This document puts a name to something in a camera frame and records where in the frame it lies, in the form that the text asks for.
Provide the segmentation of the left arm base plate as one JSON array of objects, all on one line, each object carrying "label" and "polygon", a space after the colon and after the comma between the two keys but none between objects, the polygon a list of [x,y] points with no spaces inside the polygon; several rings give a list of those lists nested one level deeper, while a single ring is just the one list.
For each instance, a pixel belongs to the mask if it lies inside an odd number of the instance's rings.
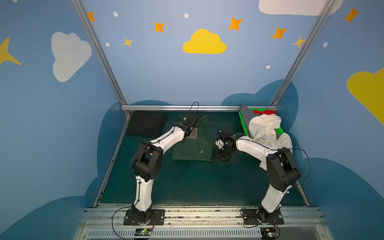
[{"label": "left arm base plate", "polygon": [[165,210],[151,210],[146,212],[139,210],[128,210],[124,217],[124,226],[162,226],[165,220]]}]

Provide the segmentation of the dark green t-shirt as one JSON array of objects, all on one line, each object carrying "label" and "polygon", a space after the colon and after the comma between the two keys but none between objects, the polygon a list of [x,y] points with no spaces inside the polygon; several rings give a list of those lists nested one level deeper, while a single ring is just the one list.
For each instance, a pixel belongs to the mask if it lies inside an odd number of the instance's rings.
[{"label": "dark green t-shirt", "polygon": [[174,161],[206,161],[211,162],[212,144],[208,114],[198,116],[197,138],[186,138],[175,145],[172,155]]}]

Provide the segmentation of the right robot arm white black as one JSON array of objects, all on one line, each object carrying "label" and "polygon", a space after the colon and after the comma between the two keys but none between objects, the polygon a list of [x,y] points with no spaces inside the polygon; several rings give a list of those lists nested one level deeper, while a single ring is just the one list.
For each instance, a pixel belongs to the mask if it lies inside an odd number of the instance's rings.
[{"label": "right robot arm white black", "polygon": [[242,133],[218,132],[213,160],[228,162],[237,152],[244,152],[261,161],[261,168],[267,172],[269,187],[258,206],[258,220],[266,222],[278,213],[281,202],[288,191],[301,177],[301,172],[290,149],[272,149]]}]

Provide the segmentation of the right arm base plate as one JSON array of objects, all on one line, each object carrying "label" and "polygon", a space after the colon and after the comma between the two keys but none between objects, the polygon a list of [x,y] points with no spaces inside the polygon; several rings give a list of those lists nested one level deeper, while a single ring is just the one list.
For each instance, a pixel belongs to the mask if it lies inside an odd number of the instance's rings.
[{"label": "right arm base plate", "polygon": [[284,220],[280,209],[273,213],[268,213],[264,209],[241,209],[241,216],[247,226],[257,225],[283,225]]}]

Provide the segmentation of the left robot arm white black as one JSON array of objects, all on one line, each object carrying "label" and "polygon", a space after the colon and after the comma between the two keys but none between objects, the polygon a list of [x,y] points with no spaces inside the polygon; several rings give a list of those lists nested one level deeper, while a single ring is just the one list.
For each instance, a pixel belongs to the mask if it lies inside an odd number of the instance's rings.
[{"label": "left robot arm white black", "polygon": [[177,124],[160,137],[140,144],[131,161],[137,188],[136,198],[130,210],[140,224],[147,223],[152,215],[153,184],[161,171],[163,155],[185,139],[196,139],[197,132],[196,127]]}]

